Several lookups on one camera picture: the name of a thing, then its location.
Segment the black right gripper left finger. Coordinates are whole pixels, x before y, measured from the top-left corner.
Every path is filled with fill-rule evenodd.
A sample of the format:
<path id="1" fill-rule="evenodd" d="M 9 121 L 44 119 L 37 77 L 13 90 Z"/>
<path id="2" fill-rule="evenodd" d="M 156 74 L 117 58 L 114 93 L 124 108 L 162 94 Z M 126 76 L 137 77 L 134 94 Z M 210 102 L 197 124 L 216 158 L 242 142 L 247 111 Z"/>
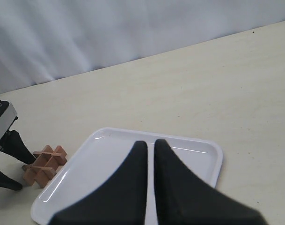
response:
<path id="1" fill-rule="evenodd" d="M 94 192 L 57 212 L 51 225 L 142 225 L 148 187 L 148 147 L 136 141 L 117 170 Z"/>

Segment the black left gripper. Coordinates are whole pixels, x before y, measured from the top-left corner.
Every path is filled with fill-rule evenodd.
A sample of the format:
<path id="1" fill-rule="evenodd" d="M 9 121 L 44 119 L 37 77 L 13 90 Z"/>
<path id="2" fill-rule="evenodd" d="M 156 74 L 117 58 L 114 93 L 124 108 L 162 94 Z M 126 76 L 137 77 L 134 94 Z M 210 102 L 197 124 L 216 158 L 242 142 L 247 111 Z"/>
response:
<path id="1" fill-rule="evenodd" d="M 0 152 L 8 154 L 25 164 L 32 164 L 35 157 L 23 143 L 20 134 L 16 130 L 7 131 L 0 139 Z M 0 171 L 0 188 L 21 190 L 22 184 L 9 178 Z"/>

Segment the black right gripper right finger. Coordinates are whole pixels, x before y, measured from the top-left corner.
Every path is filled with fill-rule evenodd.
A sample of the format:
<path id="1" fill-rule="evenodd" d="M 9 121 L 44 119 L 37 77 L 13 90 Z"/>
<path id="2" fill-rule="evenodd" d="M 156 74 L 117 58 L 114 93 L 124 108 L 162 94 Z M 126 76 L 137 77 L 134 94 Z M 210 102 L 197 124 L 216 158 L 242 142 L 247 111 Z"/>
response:
<path id="1" fill-rule="evenodd" d="M 154 192 L 160 225 L 265 225 L 261 213 L 201 180 L 164 139 L 154 144 Z"/>

